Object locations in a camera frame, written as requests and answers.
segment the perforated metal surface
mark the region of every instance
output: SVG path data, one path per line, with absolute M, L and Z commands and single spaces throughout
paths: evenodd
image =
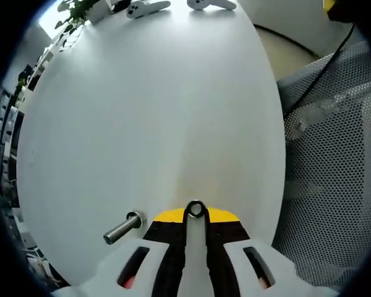
M 329 57 L 278 82 L 283 111 Z M 305 281 L 346 283 L 371 245 L 371 57 L 343 52 L 285 122 L 284 202 L 273 247 Z

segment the metal peg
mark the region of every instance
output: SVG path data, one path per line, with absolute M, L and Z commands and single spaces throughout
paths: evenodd
M 103 235 L 104 241 L 106 241 L 107 244 L 113 244 L 131 229 L 137 229 L 143 226 L 144 222 L 145 216 L 142 212 L 129 212 L 126 215 L 126 221 L 124 223 L 121 223 Z

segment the green leaf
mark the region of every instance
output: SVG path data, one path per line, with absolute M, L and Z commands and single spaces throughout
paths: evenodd
M 70 4 L 69 3 L 62 2 L 62 3 L 60 3 L 60 5 L 58 5 L 58 12 L 66 11 L 69 8 L 70 8 Z
M 58 23 L 56 23 L 55 29 L 58 29 L 61 25 L 63 25 L 63 22 L 60 20 Z
M 70 25 L 67 25 L 66 29 L 64 29 L 63 33 L 67 33 L 68 31 L 72 30 L 73 29 L 73 25 L 70 24 Z

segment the white controller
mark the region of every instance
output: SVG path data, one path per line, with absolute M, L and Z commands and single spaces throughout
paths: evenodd
M 147 1 L 134 1 L 126 10 L 126 16 L 130 19 L 136 19 L 153 12 L 160 11 L 171 5 L 170 1 L 160 2 L 147 2 Z
M 187 4 L 196 11 L 201 11 L 209 5 L 222 7 L 230 11 L 233 11 L 236 8 L 236 4 L 228 0 L 187 0 Z

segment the black cable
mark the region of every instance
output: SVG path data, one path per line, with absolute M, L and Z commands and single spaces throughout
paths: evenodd
M 325 64 L 324 68 L 320 71 L 318 76 L 316 76 L 315 80 L 309 85 L 309 87 L 306 89 L 306 91 L 298 98 L 298 100 L 293 104 L 290 109 L 284 114 L 284 120 L 288 118 L 288 116 L 296 110 L 302 101 L 306 98 L 306 96 L 309 95 L 310 91 L 316 86 L 318 81 L 322 78 L 322 76 L 327 72 L 327 69 L 331 66 L 331 64 L 338 58 L 339 54 L 341 54 L 342 48 L 345 45 L 345 43 L 349 40 L 349 38 L 352 36 L 354 30 L 354 25 L 349 30 L 348 34 L 345 36 L 344 40 L 341 42 L 341 44 L 337 47 L 334 54 L 331 56 L 330 60 L 328 60 L 327 64 Z

